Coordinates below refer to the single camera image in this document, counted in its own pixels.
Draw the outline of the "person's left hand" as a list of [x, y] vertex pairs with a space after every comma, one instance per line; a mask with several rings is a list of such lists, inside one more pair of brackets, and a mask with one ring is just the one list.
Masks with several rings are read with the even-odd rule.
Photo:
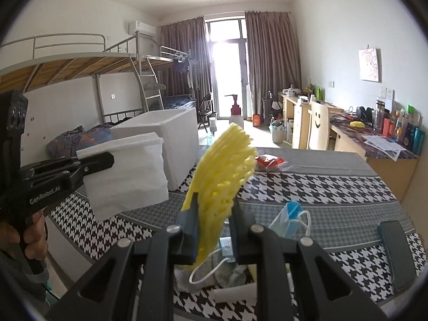
[[[25, 255], [29, 259], [44, 260], [47, 257], [48, 242], [42, 210], [32, 215], [32, 220], [23, 233]], [[15, 258], [13, 248], [20, 242], [19, 233], [8, 223], [1, 222], [1, 250]]]

